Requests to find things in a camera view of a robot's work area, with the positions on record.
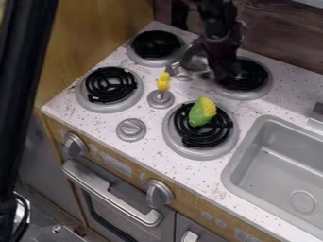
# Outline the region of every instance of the black coil burner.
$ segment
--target black coil burner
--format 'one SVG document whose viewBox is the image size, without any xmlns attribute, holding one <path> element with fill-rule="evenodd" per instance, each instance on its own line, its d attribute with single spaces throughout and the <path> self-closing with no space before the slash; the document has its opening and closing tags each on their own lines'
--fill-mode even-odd
<svg viewBox="0 0 323 242">
<path fill-rule="evenodd" d="M 268 81 L 267 71 L 252 60 L 238 59 L 222 62 L 223 77 L 219 83 L 228 90 L 253 91 L 263 87 Z"/>
<path fill-rule="evenodd" d="M 137 89 L 135 77 L 123 68 L 104 67 L 90 73 L 85 80 L 91 102 L 120 101 Z"/>
<path fill-rule="evenodd" d="M 181 42 L 172 33 L 154 30 L 138 35 L 131 46 L 142 58 L 164 58 L 180 48 Z"/>
<path fill-rule="evenodd" d="M 233 122 L 221 109 L 217 108 L 217 115 L 211 122 L 202 127 L 192 127 L 189 124 L 189 112 L 194 103 L 183 104 L 174 115 L 176 131 L 182 137 L 186 147 L 216 147 L 222 144 L 230 135 Z"/>
</svg>

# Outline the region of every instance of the oven handle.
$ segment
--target oven handle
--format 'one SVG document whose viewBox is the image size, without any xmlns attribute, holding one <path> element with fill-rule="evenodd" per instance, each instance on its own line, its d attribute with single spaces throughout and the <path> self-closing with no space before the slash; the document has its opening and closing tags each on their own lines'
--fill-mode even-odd
<svg viewBox="0 0 323 242">
<path fill-rule="evenodd" d="M 116 210 L 135 219 L 146 227 L 156 227 L 162 221 L 162 214 L 158 211 L 152 209 L 145 215 L 123 200 L 117 198 L 114 194 L 109 192 L 110 183 L 94 174 L 83 164 L 69 159 L 62 166 L 62 170 L 66 176 L 78 186 L 103 199 Z"/>
</svg>

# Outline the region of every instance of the sink drain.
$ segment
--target sink drain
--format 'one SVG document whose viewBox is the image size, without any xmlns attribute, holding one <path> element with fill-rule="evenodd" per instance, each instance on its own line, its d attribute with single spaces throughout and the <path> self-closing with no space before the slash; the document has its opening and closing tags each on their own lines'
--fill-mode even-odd
<svg viewBox="0 0 323 242">
<path fill-rule="evenodd" d="M 296 210 L 302 213 L 311 213 L 316 206 L 315 197 L 305 191 L 295 191 L 292 193 L 291 203 Z"/>
</svg>

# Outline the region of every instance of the burner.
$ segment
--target burner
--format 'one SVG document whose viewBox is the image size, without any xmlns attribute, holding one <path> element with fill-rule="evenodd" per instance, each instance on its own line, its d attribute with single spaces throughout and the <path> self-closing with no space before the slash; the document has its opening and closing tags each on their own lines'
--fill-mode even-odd
<svg viewBox="0 0 323 242">
<path fill-rule="evenodd" d="M 208 125 L 192 127 L 188 116 L 194 103 L 183 104 L 175 113 L 174 124 L 186 147 L 216 147 L 227 140 L 233 123 L 228 115 L 217 109 L 217 115 Z"/>
<path fill-rule="evenodd" d="M 185 49 L 184 41 L 177 35 L 153 30 L 140 33 L 127 46 L 129 58 L 148 67 L 164 67 L 180 59 Z"/>
<path fill-rule="evenodd" d="M 192 127 L 188 115 L 195 102 L 178 105 L 165 117 L 163 138 L 176 153 L 186 158 L 208 161 L 230 152 L 238 141 L 239 129 L 234 117 L 217 107 L 210 124 Z"/>
<path fill-rule="evenodd" d="M 131 44 L 142 58 L 163 58 L 181 47 L 180 40 L 165 31 L 147 31 L 138 35 Z"/>
<path fill-rule="evenodd" d="M 103 67 L 78 82 L 76 99 L 93 112 L 120 112 L 139 101 L 143 88 L 142 80 L 128 69 Z"/>
<path fill-rule="evenodd" d="M 215 91 L 227 98 L 254 100 L 271 89 L 270 72 L 255 60 L 239 58 L 222 62 L 220 69 L 222 74 L 215 83 Z"/>
<path fill-rule="evenodd" d="M 86 77 L 91 102 L 109 103 L 127 98 L 137 89 L 135 77 L 119 67 L 99 68 Z"/>
<path fill-rule="evenodd" d="M 222 67 L 224 76 L 219 83 L 229 90 L 253 91 L 264 86 L 268 81 L 267 71 L 252 60 L 238 59 L 223 62 Z"/>
</svg>

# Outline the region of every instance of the wooden cabinet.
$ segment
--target wooden cabinet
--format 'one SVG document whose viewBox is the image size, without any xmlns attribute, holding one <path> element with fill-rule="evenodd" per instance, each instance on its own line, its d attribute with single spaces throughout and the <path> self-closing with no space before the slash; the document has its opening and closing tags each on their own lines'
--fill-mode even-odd
<svg viewBox="0 0 323 242">
<path fill-rule="evenodd" d="M 151 0 L 60 0 L 36 107 L 60 93 L 152 20 Z"/>
</svg>

